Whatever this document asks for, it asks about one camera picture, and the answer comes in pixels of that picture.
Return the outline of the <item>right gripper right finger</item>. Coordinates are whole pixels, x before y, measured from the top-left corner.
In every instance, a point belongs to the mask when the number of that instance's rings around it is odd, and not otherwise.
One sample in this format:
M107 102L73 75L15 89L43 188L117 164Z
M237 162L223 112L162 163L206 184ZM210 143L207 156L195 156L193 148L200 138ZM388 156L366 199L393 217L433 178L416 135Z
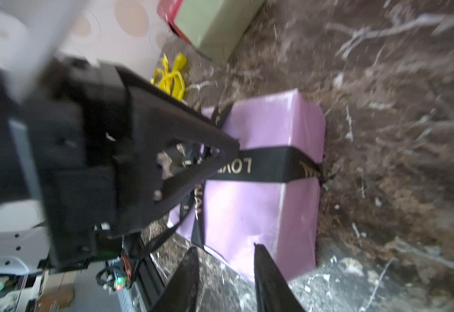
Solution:
M254 245L257 311L304 311L263 244Z

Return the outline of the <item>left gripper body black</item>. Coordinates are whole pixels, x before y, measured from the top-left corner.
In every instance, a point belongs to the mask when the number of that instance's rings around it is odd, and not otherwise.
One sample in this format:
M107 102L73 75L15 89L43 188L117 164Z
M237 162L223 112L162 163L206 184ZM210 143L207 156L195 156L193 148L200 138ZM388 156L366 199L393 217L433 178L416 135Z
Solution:
M0 70L0 204L41 202L54 267L103 254L95 227L116 221L116 139L129 137L128 105L115 65L56 62L22 104L7 95Z

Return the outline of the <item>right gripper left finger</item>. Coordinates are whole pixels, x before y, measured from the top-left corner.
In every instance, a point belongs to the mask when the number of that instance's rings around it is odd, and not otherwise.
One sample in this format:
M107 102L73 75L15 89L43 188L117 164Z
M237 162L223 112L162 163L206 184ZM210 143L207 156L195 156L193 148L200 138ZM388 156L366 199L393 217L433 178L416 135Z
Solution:
M196 311L200 284L198 250L191 247L151 311Z

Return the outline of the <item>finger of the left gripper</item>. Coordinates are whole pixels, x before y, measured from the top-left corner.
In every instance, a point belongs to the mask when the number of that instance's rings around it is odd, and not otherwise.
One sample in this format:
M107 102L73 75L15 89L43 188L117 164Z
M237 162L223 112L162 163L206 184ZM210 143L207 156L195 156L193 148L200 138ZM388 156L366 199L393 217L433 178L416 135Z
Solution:
M233 160L239 143L131 70L116 70L126 87L131 130L114 156L120 212L111 231L131 234Z

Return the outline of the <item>yellow ribbon of red box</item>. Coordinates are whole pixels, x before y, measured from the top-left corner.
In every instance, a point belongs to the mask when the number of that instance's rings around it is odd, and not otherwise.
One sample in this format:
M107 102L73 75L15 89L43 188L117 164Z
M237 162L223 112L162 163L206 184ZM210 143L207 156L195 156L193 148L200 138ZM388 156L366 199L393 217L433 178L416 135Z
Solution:
M182 53L177 54L172 68L169 67L166 54L163 55L160 62L161 66L155 69L150 83L175 100L182 101L185 94L185 81L181 70L187 65L186 56Z

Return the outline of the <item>green gift box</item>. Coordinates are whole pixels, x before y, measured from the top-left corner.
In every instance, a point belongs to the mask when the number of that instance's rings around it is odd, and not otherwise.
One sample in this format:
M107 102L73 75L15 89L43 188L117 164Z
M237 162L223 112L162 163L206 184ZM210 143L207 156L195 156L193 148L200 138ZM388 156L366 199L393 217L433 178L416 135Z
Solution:
M183 1L174 24L200 54L224 65L264 3L262 0Z

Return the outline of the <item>red gift box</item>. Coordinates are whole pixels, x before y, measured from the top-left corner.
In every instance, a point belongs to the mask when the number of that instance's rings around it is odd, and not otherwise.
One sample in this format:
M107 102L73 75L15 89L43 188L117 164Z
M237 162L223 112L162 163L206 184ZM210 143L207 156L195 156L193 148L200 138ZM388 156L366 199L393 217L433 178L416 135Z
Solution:
M157 13L176 36L180 37L187 44L190 44L191 42L189 39L174 22L182 2L182 0L160 0L157 7Z

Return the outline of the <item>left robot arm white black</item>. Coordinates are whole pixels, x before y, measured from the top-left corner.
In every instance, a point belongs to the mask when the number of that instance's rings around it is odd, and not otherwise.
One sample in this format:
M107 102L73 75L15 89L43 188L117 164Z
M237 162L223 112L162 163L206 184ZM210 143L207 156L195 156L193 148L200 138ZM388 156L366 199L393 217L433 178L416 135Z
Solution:
M0 221L0 274L85 269L234 160L236 139L123 67L53 60L17 103L0 70L0 204L38 200L45 224Z

